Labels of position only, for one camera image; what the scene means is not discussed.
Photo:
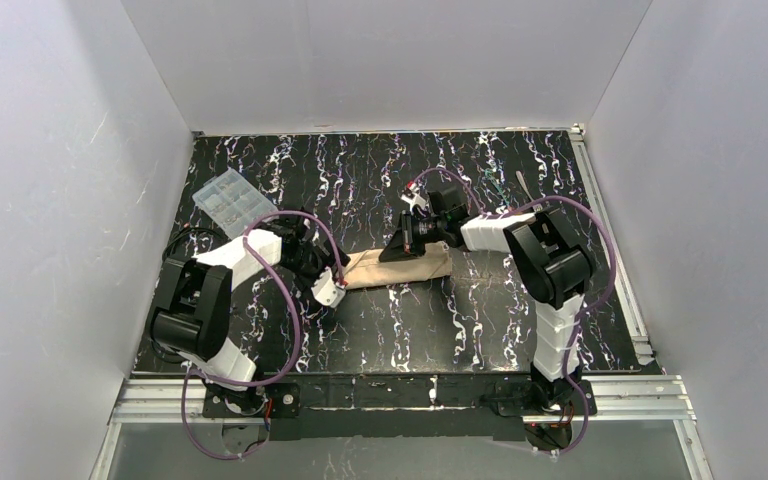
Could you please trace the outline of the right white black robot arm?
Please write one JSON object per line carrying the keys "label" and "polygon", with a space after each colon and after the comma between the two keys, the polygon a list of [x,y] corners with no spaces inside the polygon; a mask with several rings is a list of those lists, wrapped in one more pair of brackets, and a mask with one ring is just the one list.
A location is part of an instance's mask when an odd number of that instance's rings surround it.
{"label": "right white black robot arm", "polygon": [[595,272],[592,255],[559,209],[534,213],[473,214],[455,188],[432,191],[427,199],[412,184],[403,200],[395,231],[378,260],[403,262],[425,257],[433,243],[468,252],[497,252],[512,257],[534,299],[537,345],[532,371],[556,382],[579,367],[576,328],[584,296]]}

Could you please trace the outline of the beige cloth napkin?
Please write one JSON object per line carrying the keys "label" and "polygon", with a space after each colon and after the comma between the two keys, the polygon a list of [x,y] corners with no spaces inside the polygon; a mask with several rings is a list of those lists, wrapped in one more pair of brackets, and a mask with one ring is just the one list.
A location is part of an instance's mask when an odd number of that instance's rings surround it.
{"label": "beige cloth napkin", "polygon": [[347,290],[360,290],[395,284],[424,282],[449,276],[453,271],[450,253],[441,243],[432,243],[422,257],[381,262],[382,249],[351,253],[344,268]]}

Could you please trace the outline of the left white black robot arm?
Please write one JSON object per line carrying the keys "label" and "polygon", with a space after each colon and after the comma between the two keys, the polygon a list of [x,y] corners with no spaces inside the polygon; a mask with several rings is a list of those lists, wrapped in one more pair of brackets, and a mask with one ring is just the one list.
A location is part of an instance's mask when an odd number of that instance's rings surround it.
{"label": "left white black robot arm", "polygon": [[[267,213],[220,247],[183,258],[164,259],[146,320],[158,346],[181,356],[204,380],[233,391],[266,386],[282,379],[301,350],[301,318],[289,287],[277,273],[283,268],[298,285],[328,308],[344,298],[350,257],[315,215],[299,210]],[[229,336],[232,295],[250,278],[268,274],[290,313],[293,346],[285,365],[258,380],[257,367]]]}

